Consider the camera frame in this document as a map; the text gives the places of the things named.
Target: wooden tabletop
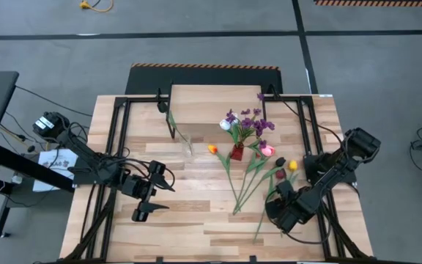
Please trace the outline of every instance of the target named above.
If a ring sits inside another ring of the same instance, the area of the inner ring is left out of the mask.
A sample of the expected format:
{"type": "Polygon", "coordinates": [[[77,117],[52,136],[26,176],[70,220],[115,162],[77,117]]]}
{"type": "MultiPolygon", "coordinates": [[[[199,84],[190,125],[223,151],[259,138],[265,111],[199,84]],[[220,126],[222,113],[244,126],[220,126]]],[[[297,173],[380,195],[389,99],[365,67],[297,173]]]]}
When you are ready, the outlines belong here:
{"type": "MultiPolygon", "coordinates": [[[[334,99],[318,95],[313,97],[319,124],[342,136],[334,99]]],[[[104,152],[106,148],[114,98],[113,95],[97,98],[88,145],[98,152],[104,152]]],[[[295,104],[289,105],[297,111],[295,104]]],[[[222,109],[223,118],[227,111],[222,109]]],[[[263,138],[274,146],[277,157],[298,162],[300,174],[295,188],[306,185],[302,164],[305,151],[299,119],[282,103],[266,103],[266,112],[267,120],[274,122],[276,129],[265,131],[263,138]]],[[[120,112],[116,135],[119,134],[121,116],[120,112]]],[[[313,144],[311,127],[308,126],[308,129],[313,144]]],[[[320,133],[326,152],[338,149],[339,144],[333,135],[322,129],[320,133]]],[[[118,192],[107,261],[155,261],[157,256],[164,257],[165,261],[248,261],[250,255],[256,255],[261,261],[323,260],[320,245],[305,245],[281,236],[266,217],[253,242],[268,182],[263,182],[244,205],[242,212],[233,216],[235,199],[229,180],[221,162],[207,149],[208,142],[217,142],[218,150],[223,155],[232,148],[232,144],[219,143],[219,138],[195,137],[194,156],[186,158],[178,137],[171,139],[165,114],[158,112],[156,103],[132,105],[125,140],[125,146],[131,151],[130,157],[165,163],[176,176],[176,192],[158,190],[151,201],[167,205],[170,209],[155,211],[145,223],[135,223],[130,219],[138,200],[118,192]]],[[[237,191],[241,189],[243,170],[250,161],[249,152],[245,150],[243,161],[232,161],[230,175],[237,191]]],[[[267,162],[259,173],[260,177],[273,167],[277,157],[267,162]]],[[[166,179],[170,180],[170,175],[166,175],[166,179]]],[[[79,242],[90,189],[91,186],[81,186],[75,191],[60,257],[69,254],[79,242]]],[[[333,189],[333,195],[341,226],[362,251],[372,254],[357,194],[348,185],[338,184],[333,189]]],[[[92,201],[87,228],[94,210],[95,195],[92,201]]],[[[297,224],[291,234],[299,239],[319,241],[317,218],[313,217],[305,225],[297,224]]],[[[100,254],[100,241],[96,241],[95,256],[100,254]]],[[[332,235],[330,247],[332,255],[336,255],[332,235]]]]}

